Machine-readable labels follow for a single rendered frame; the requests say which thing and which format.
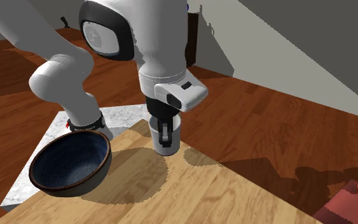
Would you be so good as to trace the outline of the dark blue bowl brown rim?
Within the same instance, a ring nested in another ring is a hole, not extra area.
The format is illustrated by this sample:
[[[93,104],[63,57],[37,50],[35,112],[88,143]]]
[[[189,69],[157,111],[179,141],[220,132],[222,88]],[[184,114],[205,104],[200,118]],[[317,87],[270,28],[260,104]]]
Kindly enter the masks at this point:
[[[54,197],[91,192],[107,176],[112,160],[109,139],[96,130],[64,134],[48,143],[29,167],[31,183]]]

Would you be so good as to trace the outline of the marble patterned robot stand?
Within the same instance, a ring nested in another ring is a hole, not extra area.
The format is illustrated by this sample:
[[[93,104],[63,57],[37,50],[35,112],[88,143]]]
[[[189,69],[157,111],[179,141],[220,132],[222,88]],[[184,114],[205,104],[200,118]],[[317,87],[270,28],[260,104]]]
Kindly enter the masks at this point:
[[[107,127],[113,133],[113,136],[118,136],[139,120],[146,120],[148,118],[148,112],[145,104],[105,107],[102,108],[101,111],[106,120]],[[67,120],[68,116],[65,111],[59,111],[56,114],[40,142],[35,147],[32,155],[24,165],[20,174],[0,204],[0,207],[5,211],[11,211],[39,191],[39,189],[36,188],[29,179],[29,167],[34,157],[44,146],[62,135]]]

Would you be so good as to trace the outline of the white cup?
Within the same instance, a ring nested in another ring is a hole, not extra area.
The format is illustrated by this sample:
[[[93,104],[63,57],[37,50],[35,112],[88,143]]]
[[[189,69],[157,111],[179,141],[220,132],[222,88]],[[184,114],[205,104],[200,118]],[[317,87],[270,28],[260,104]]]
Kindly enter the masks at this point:
[[[151,132],[151,138],[153,142],[153,148],[159,155],[170,156],[175,154],[180,148],[180,132],[181,132],[181,117],[176,115],[173,117],[173,131],[172,142],[169,147],[163,147],[159,142],[158,122],[157,118],[150,116],[149,128]]]

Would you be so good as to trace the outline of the dark brown cabinet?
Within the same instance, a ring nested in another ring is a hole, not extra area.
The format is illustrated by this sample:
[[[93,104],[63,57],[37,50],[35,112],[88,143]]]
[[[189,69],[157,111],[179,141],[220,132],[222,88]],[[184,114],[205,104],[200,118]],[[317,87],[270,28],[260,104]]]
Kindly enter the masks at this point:
[[[198,35],[198,14],[188,13],[188,41],[185,49],[186,66],[196,63],[196,48]]]

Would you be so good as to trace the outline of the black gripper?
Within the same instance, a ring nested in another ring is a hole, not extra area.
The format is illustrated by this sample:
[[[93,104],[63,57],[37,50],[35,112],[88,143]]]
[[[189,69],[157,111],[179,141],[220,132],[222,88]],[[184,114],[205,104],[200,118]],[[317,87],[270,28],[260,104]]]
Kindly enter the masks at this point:
[[[150,115],[158,119],[158,141],[164,148],[172,145],[173,117],[179,110],[157,99],[146,97],[146,106]]]

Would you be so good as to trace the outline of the red box-shaped furniture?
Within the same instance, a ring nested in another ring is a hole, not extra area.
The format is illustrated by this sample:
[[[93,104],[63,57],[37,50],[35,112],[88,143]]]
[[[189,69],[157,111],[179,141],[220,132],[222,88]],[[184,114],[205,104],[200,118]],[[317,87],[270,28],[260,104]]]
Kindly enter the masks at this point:
[[[313,217],[323,224],[358,224],[358,181],[350,180]]]

